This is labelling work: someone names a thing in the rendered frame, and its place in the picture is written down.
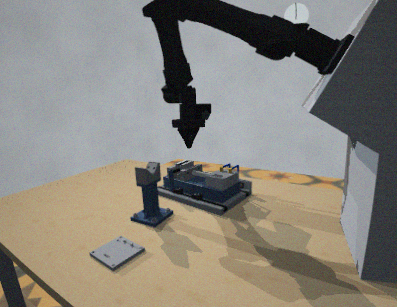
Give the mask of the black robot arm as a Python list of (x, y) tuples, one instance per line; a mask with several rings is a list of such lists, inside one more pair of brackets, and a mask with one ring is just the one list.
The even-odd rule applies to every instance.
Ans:
[(318, 72), (321, 75), (332, 74), (355, 37), (348, 34), (341, 41), (334, 40), (312, 28), (307, 30), (308, 23), (294, 24), (276, 15), (257, 14), (221, 0), (153, 0), (142, 12), (153, 21), (162, 49), (163, 74), (169, 86), (161, 89), (163, 98), (166, 103), (182, 103), (183, 107), (196, 103), (196, 89), (187, 86), (193, 77), (183, 51), (178, 20), (199, 22), (233, 35), (271, 60), (290, 58), (295, 52), (294, 56), (321, 70)]

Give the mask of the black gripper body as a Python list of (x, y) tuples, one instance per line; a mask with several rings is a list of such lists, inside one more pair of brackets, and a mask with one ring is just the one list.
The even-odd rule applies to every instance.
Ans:
[(195, 105), (196, 103), (184, 104), (183, 107), (183, 104), (179, 104), (181, 121), (175, 121), (180, 119), (172, 120), (172, 127), (183, 129), (205, 127), (205, 119), (195, 120)]

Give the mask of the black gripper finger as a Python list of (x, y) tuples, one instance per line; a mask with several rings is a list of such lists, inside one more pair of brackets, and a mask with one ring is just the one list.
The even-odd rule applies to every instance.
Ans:
[[(186, 143), (187, 143), (187, 147), (188, 147), (188, 148), (191, 148), (191, 147), (192, 147), (193, 141), (194, 141), (194, 139), (195, 139), (195, 137), (196, 137), (196, 135), (197, 135), (199, 129), (200, 129), (200, 127), (189, 128), (189, 129), (183, 129), (184, 136), (185, 136), (185, 140), (186, 140)], [(192, 133), (192, 137), (191, 137), (191, 141), (189, 141), (189, 133), (190, 133), (190, 132), (193, 132), (193, 133)]]
[[(185, 142), (185, 144), (187, 146), (187, 143), (186, 143), (186, 140), (185, 140), (185, 136), (184, 136), (184, 132), (183, 132), (183, 128), (177, 128), (177, 129), (178, 129), (178, 132), (180, 133), (181, 137), (183, 138), (183, 140), (184, 140), (184, 142)], [(193, 132), (189, 133), (189, 141), (191, 141), (192, 133)]]

